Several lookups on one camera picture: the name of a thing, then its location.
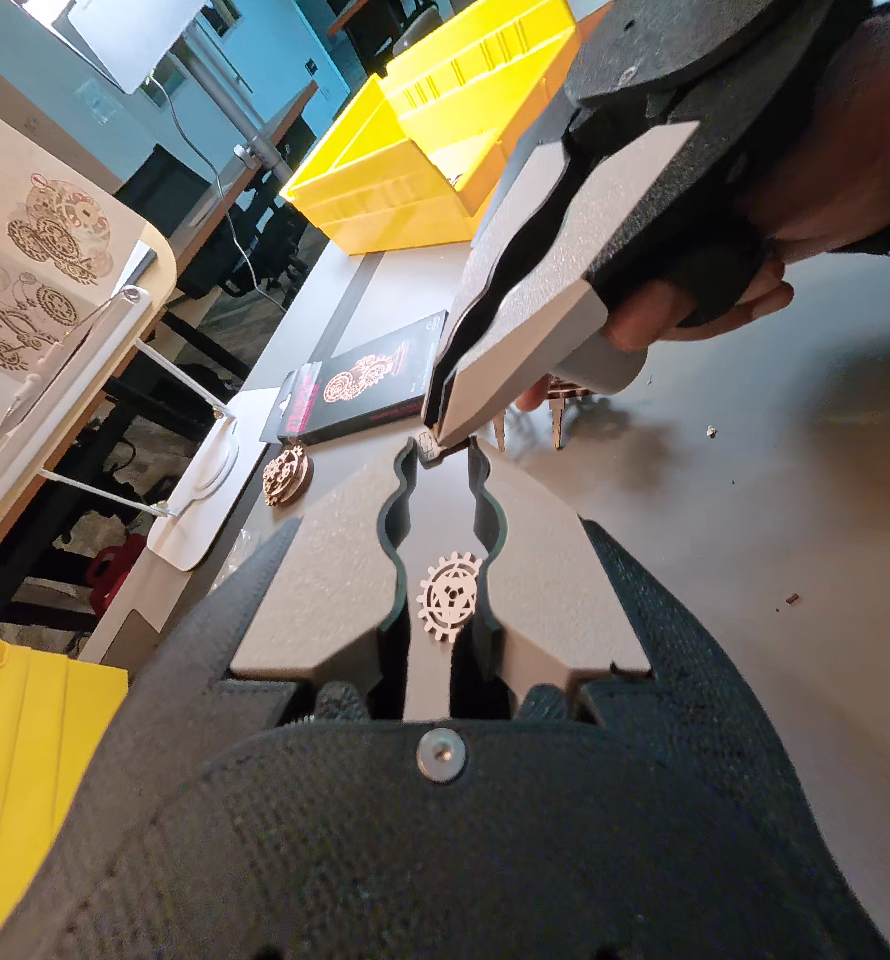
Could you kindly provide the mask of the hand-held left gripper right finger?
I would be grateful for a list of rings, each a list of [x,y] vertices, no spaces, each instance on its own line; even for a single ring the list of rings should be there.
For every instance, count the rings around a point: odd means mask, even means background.
[[[652,675],[587,525],[486,441],[468,449],[485,549],[475,614],[451,660],[451,716],[509,719],[535,687],[571,706],[590,682]]]

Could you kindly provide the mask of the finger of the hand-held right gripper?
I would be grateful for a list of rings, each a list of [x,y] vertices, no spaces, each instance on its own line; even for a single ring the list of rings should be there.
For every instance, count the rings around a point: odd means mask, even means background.
[[[458,359],[437,417],[442,448],[457,447],[544,375],[608,397],[639,377],[648,353],[607,340],[609,311],[585,275],[699,127],[655,126],[588,175],[549,251],[501,297],[482,338]]]
[[[483,338],[502,296],[550,250],[578,191],[579,162],[565,144],[536,147],[466,261],[427,387],[423,422],[428,429],[438,429],[459,359]]]

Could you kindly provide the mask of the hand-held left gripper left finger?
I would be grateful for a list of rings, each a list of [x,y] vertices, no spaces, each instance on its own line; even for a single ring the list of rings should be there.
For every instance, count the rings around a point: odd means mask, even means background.
[[[235,678],[343,682],[372,717],[403,718],[411,625],[399,547],[417,462],[416,441],[394,438],[306,510],[231,661]]]

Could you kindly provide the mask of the wooden gear assembly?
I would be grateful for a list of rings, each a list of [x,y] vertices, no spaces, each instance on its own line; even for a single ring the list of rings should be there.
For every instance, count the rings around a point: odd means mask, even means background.
[[[562,379],[557,376],[547,378],[546,401],[551,413],[551,440],[556,451],[562,450],[564,414],[571,402],[594,398],[594,390],[584,388],[580,384]],[[493,419],[497,449],[504,453],[507,448],[506,431],[507,410],[502,409]]]

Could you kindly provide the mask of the wooden gear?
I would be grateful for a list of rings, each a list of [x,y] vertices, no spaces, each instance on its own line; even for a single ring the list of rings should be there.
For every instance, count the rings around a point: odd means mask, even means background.
[[[416,602],[423,630],[437,642],[456,644],[474,618],[482,565],[473,553],[455,551],[428,568]]]

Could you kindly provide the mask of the yellow plastic bin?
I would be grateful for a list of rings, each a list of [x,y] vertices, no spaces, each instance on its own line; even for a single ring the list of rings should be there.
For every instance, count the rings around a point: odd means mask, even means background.
[[[565,1],[476,2],[367,79],[283,197],[348,256],[471,241],[581,44]]]
[[[0,928],[54,845],[128,689],[124,669],[0,639]]]

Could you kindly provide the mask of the person's right hand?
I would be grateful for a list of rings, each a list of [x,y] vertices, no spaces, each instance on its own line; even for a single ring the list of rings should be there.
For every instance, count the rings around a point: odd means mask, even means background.
[[[890,3],[839,49],[810,125],[740,198],[738,210],[769,241],[770,254],[728,313],[683,328],[694,298],[658,279],[610,308],[599,338],[635,355],[661,341],[722,337],[792,303],[787,267],[890,234]]]

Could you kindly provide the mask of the stacked wooden gear disc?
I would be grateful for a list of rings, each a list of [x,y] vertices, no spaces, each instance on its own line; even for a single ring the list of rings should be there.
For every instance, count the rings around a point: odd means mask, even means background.
[[[285,508],[302,498],[311,485],[315,465],[305,446],[283,448],[262,472],[262,491],[266,505]]]

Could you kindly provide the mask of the white book stand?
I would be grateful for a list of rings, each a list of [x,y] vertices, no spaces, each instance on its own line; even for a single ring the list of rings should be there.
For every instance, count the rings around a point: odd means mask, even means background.
[[[139,322],[150,318],[152,297],[144,282],[118,282],[96,311],[96,321],[70,358],[52,347],[8,409],[0,426],[0,525],[35,478],[81,492],[99,491],[46,469],[59,440],[84,412],[113,368],[137,350],[208,403],[216,418],[191,465],[162,506],[138,505],[155,517],[148,549],[175,570],[197,567],[213,545],[267,445],[262,441],[277,390],[243,390],[221,401],[143,342]]]

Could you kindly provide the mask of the red bag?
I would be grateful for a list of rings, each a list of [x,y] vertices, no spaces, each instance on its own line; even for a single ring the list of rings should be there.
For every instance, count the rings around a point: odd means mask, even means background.
[[[144,535],[130,534],[123,544],[103,549],[91,561],[86,571],[86,585],[91,588],[89,602],[98,620],[107,613],[147,541]]]

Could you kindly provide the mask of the black puzzle box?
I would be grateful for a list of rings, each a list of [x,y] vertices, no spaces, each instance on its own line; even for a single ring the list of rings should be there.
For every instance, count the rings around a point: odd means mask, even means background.
[[[260,439],[312,447],[419,415],[446,310],[283,380]]]

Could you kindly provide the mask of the wooden background table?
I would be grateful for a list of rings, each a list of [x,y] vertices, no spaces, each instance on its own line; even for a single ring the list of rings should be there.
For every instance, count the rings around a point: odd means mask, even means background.
[[[273,146],[280,146],[318,91],[317,82],[314,79],[311,80],[279,110],[272,120],[264,125],[262,133]],[[207,189],[168,241],[175,256],[178,274],[185,271],[223,222],[225,217],[223,202],[233,204],[245,192],[252,180],[263,171],[260,161],[254,165],[253,160],[249,158],[242,160],[237,155],[232,157],[220,172],[218,183],[212,184]]]

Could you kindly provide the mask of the black office chair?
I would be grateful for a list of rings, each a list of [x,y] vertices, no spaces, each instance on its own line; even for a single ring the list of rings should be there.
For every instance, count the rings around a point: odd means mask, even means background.
[[[241,298],[256,284],[282,287],[282,277],[301,286],[310,269],[299,259],[298,246],[308,222],[291,206],[276,205],[281,187],[270,172],[259,170],[252,177],[246,187],[255,191],[249,207],[232,202],[231,216],[220,215],[219,225],[179,274],[183,294],[201,299],[219,286]],[[156,146],[115,198],[172,237],[206,191],[203,177]]]

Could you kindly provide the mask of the black softbox lamp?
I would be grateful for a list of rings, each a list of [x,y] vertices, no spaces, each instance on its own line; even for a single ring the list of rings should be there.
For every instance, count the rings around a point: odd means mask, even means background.
[[[244,162],[258,162],[284,183],[292,174],[251,102],[251,88],[206,29],[207,10],[227,19],[225,2],[80,1],[14,2],[122,93],[153,80],[167,55],[210,97],[244,139]]]

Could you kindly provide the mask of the paper instruction sheet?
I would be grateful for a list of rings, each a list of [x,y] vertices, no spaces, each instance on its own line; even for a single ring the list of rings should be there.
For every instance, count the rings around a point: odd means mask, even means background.
[[[146,221],[0,119],[0,428],[111,296]]]

